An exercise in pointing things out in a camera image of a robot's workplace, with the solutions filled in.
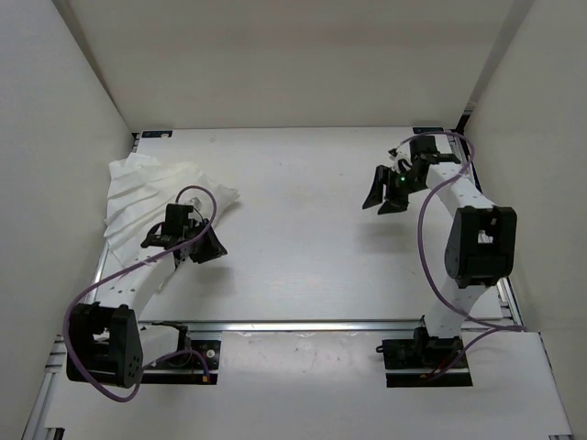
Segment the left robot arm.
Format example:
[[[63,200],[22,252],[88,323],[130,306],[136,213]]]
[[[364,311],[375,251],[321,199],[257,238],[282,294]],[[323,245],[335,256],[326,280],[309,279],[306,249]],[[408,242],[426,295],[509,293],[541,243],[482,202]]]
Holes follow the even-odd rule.
[[[183,324],[139,323],[151,298],[182,264],[203,264],[224,257],[210,219],[189,204],[171,203],[163,221],[140,244],[135,262],[107,277],[108,292],[71,306],[64,319],[66,375],[105,392],[111,386],[129,389],[143,372],[168,362],[181,367],[201,359]]]

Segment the white pleated skirt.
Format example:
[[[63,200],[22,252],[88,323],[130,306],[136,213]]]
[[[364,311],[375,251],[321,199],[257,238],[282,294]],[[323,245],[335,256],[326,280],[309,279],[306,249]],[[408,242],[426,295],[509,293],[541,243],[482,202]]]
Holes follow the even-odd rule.
[[[165,208],[183,188],[206,188],[216,200],[216,218],[239,198],[228,188],[205,175],[197,163],[161,163],[138,153],[109,164],[111,182],[107,195],[105,233],[109,250],[122,268],[139,261],[139,244],[148,229],[164,220]]]

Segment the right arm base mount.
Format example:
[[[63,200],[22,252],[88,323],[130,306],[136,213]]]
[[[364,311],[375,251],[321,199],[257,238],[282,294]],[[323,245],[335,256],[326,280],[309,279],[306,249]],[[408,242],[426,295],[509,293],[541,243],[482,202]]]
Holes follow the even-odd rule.
[[[473,385],[460,336],[438,338],[417,327],[411,338],[384,339],[382,355],[387,388],[462,388]]]

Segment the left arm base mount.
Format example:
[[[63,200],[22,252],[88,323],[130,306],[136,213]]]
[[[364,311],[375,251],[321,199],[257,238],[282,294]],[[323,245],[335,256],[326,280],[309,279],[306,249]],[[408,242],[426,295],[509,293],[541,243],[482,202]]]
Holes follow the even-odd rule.
[[[193,338],[185,324],[160,322],[144,327],[144,330],[174,330],[171,341],[175,348],[163,350],[172,357],[154,359],[144,368],[142,384],[158,385],[217,385],[221,341]]]

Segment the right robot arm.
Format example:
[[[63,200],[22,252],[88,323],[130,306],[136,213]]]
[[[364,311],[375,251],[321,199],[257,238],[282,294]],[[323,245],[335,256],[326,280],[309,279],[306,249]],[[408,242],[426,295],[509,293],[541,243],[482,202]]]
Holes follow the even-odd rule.
[[[468,176],[469,162],[437,147],[436,131],[414,134],[390,150],[391,163],[376,168],[363,208],[379,214],[406,211],[414,193],[427,193],[416,224],[420,263],[437,301],[424,315],[421,332],[412,344],[417,363],[431,367],[446,352],[444,343],[460,335],[473,305],[514,266],[517,214],[484,196]],[[424,245],[426,209],[433,199],[443,203],[452,218],[444,251],[446,278],[433,281]]]

